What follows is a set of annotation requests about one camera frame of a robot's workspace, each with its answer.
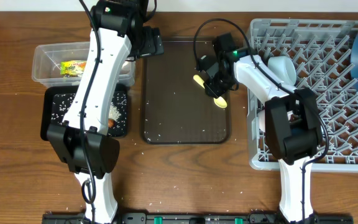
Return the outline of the yellow plastic spoon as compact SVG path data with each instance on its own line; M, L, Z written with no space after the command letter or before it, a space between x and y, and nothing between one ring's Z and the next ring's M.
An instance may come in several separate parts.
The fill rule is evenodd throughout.
M199 75L193 75L194 81L199 84L201 87L204 87L204 80ZM214 98L214 104L219 108L227 108L227 102L223 97Z

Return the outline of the green yellow snack wrapper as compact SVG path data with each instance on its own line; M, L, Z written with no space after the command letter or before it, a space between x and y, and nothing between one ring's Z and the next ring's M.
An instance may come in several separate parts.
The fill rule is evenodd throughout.
M85 60L70 60L60 63L60 74L64 77L80 77L82 76L85 67Z

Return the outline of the pink cup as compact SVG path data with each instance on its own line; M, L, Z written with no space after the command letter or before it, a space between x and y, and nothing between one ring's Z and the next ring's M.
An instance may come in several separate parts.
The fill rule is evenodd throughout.
M259 129L262 132L265 132L265 111L259 111L257 113L258 121L259 121Z

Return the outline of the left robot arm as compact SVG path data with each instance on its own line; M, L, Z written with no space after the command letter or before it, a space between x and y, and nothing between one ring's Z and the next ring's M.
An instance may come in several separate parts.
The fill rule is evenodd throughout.
M124 63L163 54L159 29L145 25L155 14L148 5L145 0L98 1L84 8L91 25L85 70L61 125L50 122L53 98L69 88L56 86L45 92L41 138L79 181L86 211L45 214L43 223L112 223L116 216L112 170L120 146L108 136L109 109Z

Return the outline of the orange carrot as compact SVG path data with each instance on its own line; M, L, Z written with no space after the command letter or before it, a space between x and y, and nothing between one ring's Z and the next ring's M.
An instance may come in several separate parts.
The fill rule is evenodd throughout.
M113 119L109 119L108 120L108 127L112 128L114 126L114 120Z

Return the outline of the light blue rice bowl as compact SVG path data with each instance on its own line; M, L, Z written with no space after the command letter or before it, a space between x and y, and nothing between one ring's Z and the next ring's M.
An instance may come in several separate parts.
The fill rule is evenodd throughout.
M268 68L287 85L296 83L296 70L292 60L286 56L271 57Z

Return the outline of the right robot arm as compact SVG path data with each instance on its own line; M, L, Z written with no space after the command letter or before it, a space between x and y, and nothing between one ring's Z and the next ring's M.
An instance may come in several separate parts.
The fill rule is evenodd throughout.
M280 169L280 213L286 223L313 223L310 165L323 140L315 93L286 84L258 55L238 47L230 33L212 45L213 57L196 59L197 70L209 76L206 94L218 99L243 84L263 104L265 141Z

